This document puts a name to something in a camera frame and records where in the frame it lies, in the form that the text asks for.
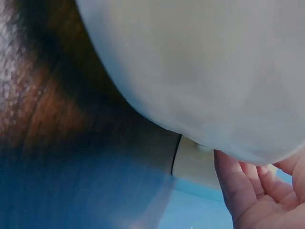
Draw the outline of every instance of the finger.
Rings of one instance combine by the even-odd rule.
[[[269,170],[267,166],[257,167],[265,193],[271,196],[277,203],[294,193],[292,185],[283,182],[278,176]]]
[[[305,149],[284,161],[276,163],[275,166],[292,175],[296,196],[300,203],[305,203]]]
[[[289,157],[286,160],[275,163],[274,166],[292,176],[295,166],[299,159],[302,157],[302,155],[304,155],[304,150],[298,152],[297,154]]]
[[[237,160],[215,150],[215,170],[227,197],[228,209],[234,220],[238,220],[258,201],[253,186]]]
[[[250,182],[253,186],[256,198],[260,199],[261,197],[263,197],[265,195],[265,190],[264,190],[261,180],[258,176],[256,166],[250,165],[250,164],[247,164],[244,162],[239,162],[239,164],[240,164],[243,172],[245,173],[245,175],[250,180]]]

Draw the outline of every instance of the white plastic piece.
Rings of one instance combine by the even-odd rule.
[[[276,173],[277,168],[268,165],[269,169]],[[190,182],[220,189],[217,175],[214,169],[214,150],[204,152],[192,140],[182,136],[173,164],[173,175]]]
[[[305,140],[305,1],[76,0],[126,100],[257,165]]]

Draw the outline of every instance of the light blue surface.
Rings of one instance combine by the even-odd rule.
[[[276,173],[285,182],[291,176]],[[220,191],[179,179],[159,229],[232,229],[231,215]]]

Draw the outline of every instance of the white object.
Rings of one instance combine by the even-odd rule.
[[[305,1],[76,0],[126,100],[244,162],[305,140]]]
[[[206,146],[198,147],[195,142],[182,136],[173,163],[173,175],[202,186],[220,189],[214,169],[213,152],[213,149]],[[268,167],[276,173],[276,167]]]

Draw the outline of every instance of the hand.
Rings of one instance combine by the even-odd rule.
[[[275,164],[292,175],[283,182],[268,167],[215,151],[215,169],[235,229],[305,228],[305,152]]]

